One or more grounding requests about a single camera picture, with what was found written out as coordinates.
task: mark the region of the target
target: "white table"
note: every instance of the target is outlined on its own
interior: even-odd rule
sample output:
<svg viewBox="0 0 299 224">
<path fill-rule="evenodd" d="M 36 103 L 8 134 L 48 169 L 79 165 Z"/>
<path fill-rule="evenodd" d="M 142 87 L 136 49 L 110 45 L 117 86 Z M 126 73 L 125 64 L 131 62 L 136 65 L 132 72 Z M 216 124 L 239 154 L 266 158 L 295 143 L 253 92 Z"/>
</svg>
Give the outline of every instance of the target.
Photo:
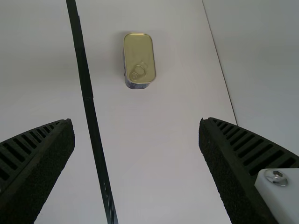
<svg viewBox="0 0 299 224">
<path fill-rule="evenodd" d="M 230 223 L 198 147 L 202 117 L 235 123 L 201 1 L 78 0 L 120 224 Z M 36 224 L 106 223 L 66 4 L 0 7 L 0 141 L 71 118 L 76 147 Z M 157 78 L 124 83 L 122 39 L 151 35 Z"/>
</svg>

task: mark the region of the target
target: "textured rubber pad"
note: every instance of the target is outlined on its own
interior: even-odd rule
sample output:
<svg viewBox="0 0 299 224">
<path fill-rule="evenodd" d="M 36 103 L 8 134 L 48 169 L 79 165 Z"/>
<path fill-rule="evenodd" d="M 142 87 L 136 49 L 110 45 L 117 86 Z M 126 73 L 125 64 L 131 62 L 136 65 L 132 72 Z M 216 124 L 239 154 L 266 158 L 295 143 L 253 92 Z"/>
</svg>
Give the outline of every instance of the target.
<svg viewBox="0 0 299 224">
<path fill-rule="evenodd" d="M 0 143 L 0 224 L 31 224 L 75 147 L 70 119 Z"/>
<path fill-rule="evenodd" d="M 254 183 L 261 169 L 298 168 L 298 156 L 214 118 L 200 121 L 199 147 L 233 224 L 277 223 Z"/>
</svg>

